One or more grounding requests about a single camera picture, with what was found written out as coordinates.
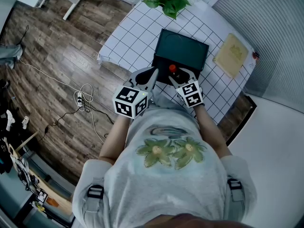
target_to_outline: clothing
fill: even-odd
[[[98,160],[84,165],[73,197],[73,213],[83,225],[83,217],[88,228],[105,227],[104,219],[108,218],[113,228],[136,227],[161,214],[190,213],[205,219],[223,219],[227,171],[201,139],[192,116],[153,107],[134,120],[126,146],[114,166]],[[246,163],[239,164],[246,170]],[[253,193],[249,195],[249,210],[255,188],[249,173],[244,171],[242,175],[241,180],[249,179],[246,186]],[[100,207],[95,219],[86,215],[83,190],[88,190],[93,180],[100,180],[104,186],[109,217],[104,217],[104,207]]]
[[[0,65],[8,65],[14,68],[14,58],[20,59],[23,53],[21,45],[17,46],[0,46]]]

